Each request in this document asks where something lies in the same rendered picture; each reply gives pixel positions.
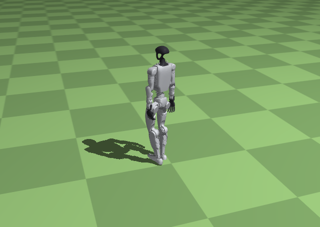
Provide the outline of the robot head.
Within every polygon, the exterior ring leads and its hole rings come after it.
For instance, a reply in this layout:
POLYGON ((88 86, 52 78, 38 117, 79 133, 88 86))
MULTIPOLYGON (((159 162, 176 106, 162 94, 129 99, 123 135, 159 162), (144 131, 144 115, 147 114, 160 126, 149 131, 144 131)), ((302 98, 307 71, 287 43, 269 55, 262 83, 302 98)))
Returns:
POLYGON ((159 46, 155 49, 156 51, 156 58, 159 60, 160 62, 160 66, 168 66, 168 63, 166 63, 165 58, 163 58, 164 54, 168 54, 169 53, 169 49, 165 46, 159 46), (158 58, 158 54, 161 54, 161 57, 158 58))

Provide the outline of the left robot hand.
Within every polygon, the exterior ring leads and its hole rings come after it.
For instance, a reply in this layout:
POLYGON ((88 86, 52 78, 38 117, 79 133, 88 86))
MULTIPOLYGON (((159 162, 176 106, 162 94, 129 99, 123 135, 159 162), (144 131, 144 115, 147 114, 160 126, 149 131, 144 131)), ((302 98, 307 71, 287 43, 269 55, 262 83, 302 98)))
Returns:
MULTIPOLYGON (((146 108, 147 109, 147 108, 146 108)), ((150 105, 150 109, 147 109, 147 116, 149 119, 152 119, 152 120, 156 120, 154 117, 153 117, 153 113, 151 112, 151 109, 152 109, 152 104, 150 105)))

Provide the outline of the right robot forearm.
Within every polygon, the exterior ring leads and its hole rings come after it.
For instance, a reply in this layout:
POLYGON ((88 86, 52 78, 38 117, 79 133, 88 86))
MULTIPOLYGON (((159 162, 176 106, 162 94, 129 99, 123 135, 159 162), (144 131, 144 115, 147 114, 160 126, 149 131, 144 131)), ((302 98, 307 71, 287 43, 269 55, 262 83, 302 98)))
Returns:
POLYGON ((175 94, 175 86, 176 86, 176 84, 174 84, 174 85, 170 85, 169 86, 169 99, 170 100, 173 100, 173 97, 175 96, 174 94, 175 94))

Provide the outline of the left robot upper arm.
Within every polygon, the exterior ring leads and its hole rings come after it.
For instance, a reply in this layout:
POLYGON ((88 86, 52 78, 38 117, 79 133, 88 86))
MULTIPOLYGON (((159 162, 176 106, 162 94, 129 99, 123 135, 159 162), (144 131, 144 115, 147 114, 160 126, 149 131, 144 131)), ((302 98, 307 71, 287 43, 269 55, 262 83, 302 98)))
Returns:
MULTIPOLYGON (((155 75, 157 73, 157 67, 153 66, 148 68, 147 74, 148 74, 148 87, 150 87, 151 92, 154 89, 154 81, 155 81, 155 75)), ((146 86, 147 87, 147 86, 146 86)))

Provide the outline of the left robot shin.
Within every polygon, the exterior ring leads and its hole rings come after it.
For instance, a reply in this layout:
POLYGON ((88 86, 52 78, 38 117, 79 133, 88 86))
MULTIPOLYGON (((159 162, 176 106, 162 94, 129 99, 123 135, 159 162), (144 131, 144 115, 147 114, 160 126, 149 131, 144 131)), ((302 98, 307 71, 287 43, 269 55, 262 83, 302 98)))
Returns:
POLYGON ((159 157, 161 158, 161 156, 160 156, 160 138, 156 137, 156 134, 154 131, 151 131, 148 134, 149 134, 150 144, 151 144, 151 147, 153 148, 155 157, 157 159, 159 159, 159 157))

